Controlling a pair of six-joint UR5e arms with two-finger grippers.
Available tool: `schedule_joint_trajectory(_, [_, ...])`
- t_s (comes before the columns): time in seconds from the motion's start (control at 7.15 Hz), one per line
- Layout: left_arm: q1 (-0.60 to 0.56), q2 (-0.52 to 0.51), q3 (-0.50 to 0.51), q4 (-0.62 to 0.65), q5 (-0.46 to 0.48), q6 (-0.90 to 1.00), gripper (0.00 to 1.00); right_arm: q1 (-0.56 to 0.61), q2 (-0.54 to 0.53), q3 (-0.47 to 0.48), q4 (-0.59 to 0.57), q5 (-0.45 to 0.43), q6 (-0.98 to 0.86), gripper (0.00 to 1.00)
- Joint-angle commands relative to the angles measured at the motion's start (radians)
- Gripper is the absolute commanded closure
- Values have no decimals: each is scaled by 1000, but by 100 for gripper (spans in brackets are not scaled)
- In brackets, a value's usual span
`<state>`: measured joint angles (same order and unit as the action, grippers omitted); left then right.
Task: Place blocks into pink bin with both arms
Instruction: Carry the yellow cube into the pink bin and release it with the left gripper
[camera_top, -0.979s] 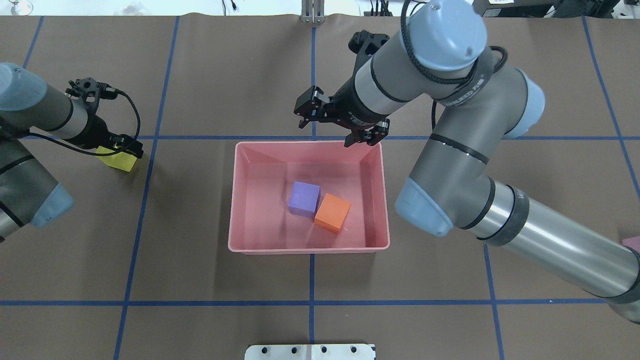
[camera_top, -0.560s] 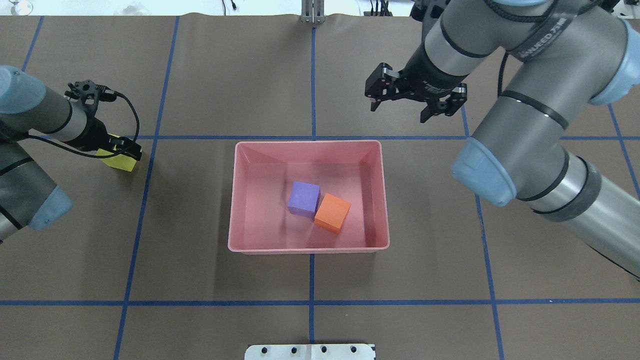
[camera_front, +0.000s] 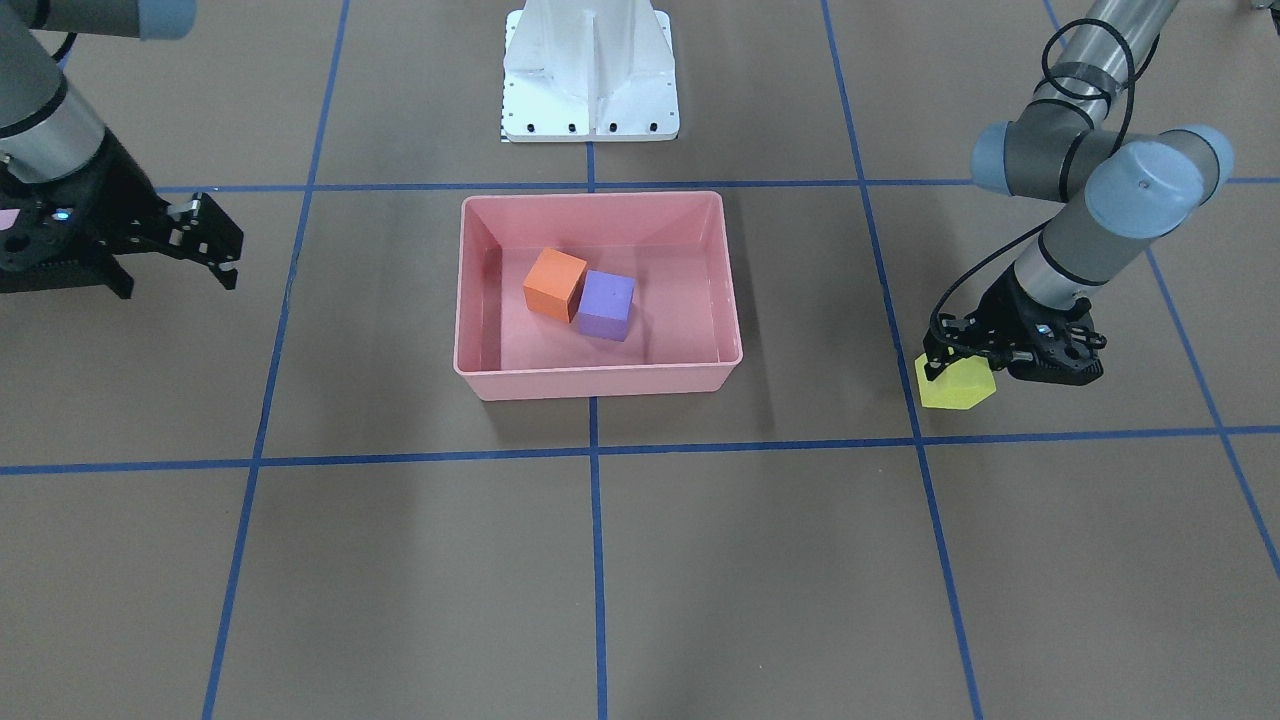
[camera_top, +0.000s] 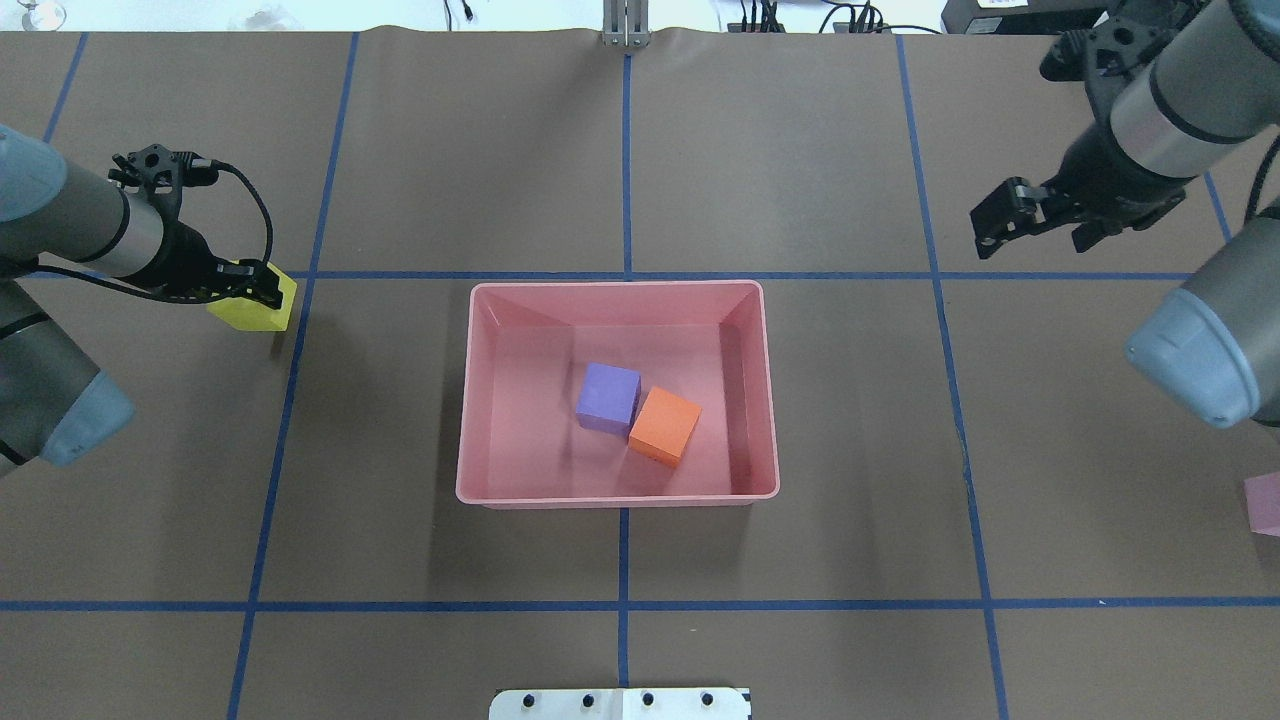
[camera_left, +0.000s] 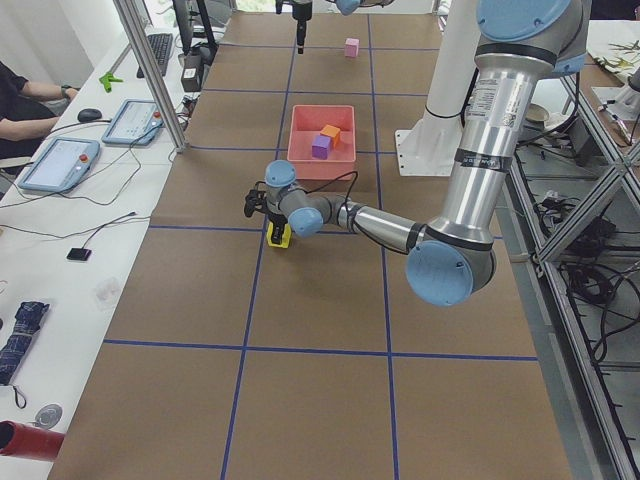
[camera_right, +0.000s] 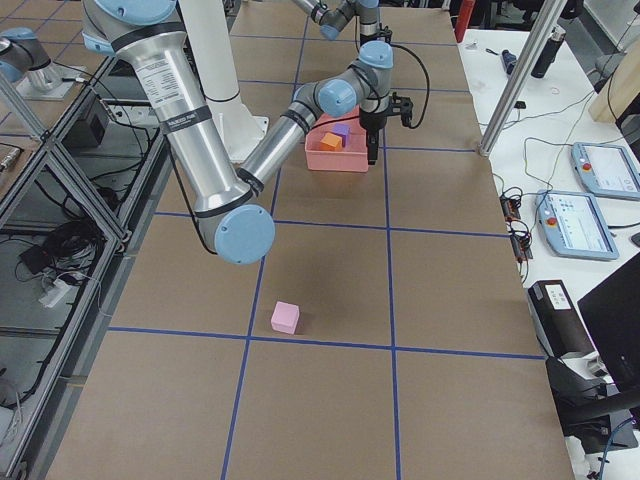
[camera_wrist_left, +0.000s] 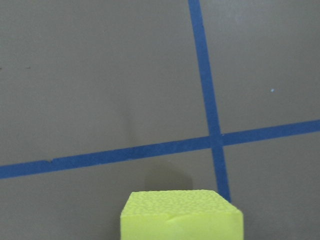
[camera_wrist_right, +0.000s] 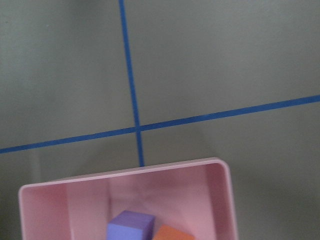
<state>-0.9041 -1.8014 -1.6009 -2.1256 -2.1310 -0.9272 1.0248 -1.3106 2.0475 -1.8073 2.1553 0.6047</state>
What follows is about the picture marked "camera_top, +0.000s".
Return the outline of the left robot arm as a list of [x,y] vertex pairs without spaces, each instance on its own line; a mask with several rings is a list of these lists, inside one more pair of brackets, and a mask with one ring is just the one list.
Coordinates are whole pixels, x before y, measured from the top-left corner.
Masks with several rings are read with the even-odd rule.
[[[172,306],[204,306],[238,331],[280,332],[298,284],[274,263],[261,193],[228,161],[160,143],[97,173],[51,143],[3,128],[3,473],[64,468],[114,437],[134,405],[59,316],[79,281]],[[233,177],[262,218],[247,258],[218,255],[183,218],[184,193]]]

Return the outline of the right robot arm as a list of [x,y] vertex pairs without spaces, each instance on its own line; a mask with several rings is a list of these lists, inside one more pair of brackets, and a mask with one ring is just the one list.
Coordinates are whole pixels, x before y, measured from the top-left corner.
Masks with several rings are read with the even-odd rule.
[[[1083,86],[1091,123],[1041,182],[1001,181],[969,213],[989,259],[1014,240],[1068,228],[1085,252],[1169,225],[1193,184],[1277,128],[1275,1],[1111,1],[1061,33],[1039,65]],[[1124,345],[1128,363],[1210,427],[1277,427],[1277,202],[1271,145],[1242,224],[1170,290]]]

